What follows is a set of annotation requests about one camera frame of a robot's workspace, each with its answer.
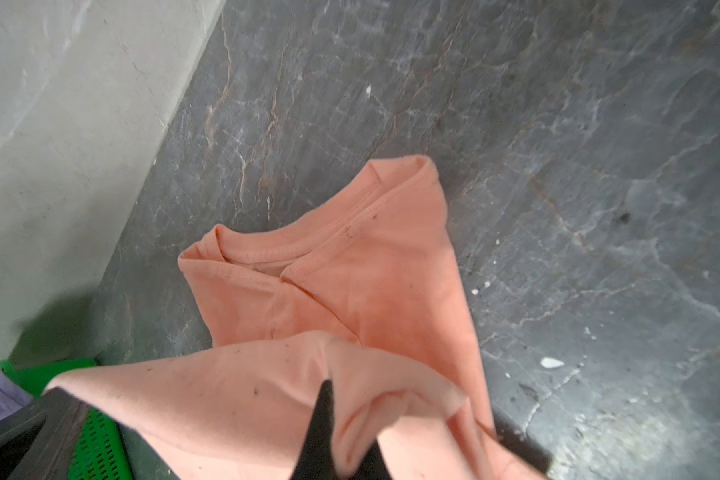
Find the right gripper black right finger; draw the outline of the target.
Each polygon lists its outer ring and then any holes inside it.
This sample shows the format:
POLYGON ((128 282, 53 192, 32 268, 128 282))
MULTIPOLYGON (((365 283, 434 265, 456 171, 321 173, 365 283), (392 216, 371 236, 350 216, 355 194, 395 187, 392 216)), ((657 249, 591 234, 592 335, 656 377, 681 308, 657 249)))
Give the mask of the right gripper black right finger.
POLYGON ((306 431, 305 440, 290 477, 291 480, 392 479, 377 441, 374 441, 366 450, 358 468, 352 475, 340 475, 331 450, 333 427, 333 383, 331 380, 325 380, 320 386, 316 404, 306 431))

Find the green plastic laundry basket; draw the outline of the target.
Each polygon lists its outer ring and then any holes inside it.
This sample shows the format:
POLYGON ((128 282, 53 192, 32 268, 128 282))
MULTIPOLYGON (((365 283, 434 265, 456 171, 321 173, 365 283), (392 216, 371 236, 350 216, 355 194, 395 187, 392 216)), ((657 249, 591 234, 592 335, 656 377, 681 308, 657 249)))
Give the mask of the green plastic laundry basket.
MULTIPOLYGON (((97 365, 93 359, 78 358, 19 369, 8 360, 0 361, 0 371, 31 396, 40 397, 57 375, 97 365)), ((71 458, 69 479, 132 480, 133 475, 116 423, 91 408, 71 458)))

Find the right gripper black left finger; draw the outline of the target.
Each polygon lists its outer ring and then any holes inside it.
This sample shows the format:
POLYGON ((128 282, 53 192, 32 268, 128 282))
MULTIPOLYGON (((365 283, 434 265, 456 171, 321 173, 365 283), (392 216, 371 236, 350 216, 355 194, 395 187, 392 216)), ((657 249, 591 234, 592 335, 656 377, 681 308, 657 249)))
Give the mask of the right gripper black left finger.
POLYGON ((54 388, 0 421, 0 479, 66 479, 89 406, 54 388))

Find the peach pink printed t-shirt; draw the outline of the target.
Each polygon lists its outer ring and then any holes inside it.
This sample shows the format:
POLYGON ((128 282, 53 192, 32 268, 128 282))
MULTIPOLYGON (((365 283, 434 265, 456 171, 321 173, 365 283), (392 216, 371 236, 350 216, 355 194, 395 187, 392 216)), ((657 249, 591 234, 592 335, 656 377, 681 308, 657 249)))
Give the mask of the peach pink printed t-shirt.
POLYGON ((325 380, 342 476, 377 441, 395 479, 534 479, 497 439, 446 217, 433 161, 407 156, 281 229, 217 226, 178 259, 210 349, 52 386, 182 479, 290 477, 325 380))

